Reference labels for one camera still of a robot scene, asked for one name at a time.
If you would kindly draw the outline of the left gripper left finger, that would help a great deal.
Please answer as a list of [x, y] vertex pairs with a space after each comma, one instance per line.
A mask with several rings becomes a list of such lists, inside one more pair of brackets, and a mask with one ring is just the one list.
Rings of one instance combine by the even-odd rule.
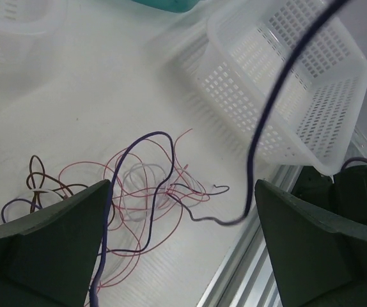
[[83, 306], [102, 240], [109, 180], [0, 224], [0, 306]]

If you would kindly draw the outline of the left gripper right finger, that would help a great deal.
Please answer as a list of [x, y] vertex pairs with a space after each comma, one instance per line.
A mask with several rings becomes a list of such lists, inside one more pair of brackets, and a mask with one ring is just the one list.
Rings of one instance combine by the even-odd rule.
[[367, 226], [265, 180], [255, 200], [283, 306], [367, 306]]

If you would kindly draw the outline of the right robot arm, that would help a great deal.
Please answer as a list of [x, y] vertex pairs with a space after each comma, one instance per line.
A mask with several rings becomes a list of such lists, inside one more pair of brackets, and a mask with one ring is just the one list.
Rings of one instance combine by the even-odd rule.
[[367, 225], [367, 158], [352, 157], [328, 177], [303, 167], [291, 194], [317, 207]]

